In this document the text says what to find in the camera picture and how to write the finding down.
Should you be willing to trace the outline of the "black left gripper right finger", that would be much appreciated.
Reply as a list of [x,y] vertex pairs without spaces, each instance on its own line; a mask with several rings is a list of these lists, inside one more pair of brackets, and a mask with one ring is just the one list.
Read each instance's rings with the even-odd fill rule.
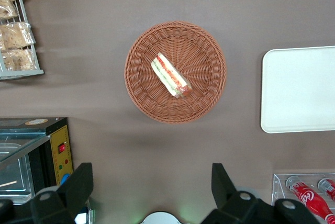
[[239,191],[221,163],[212,164],[211,192],[216,203],[202,223],[274,223],[272,206]]

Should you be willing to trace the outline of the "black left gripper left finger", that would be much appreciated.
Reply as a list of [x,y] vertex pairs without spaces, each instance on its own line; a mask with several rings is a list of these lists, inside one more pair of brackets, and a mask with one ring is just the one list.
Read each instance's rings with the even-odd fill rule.
[[94,188],[93,167],[82,163],[56,190],[39,193],[30,203],[34,223],[75,223]]

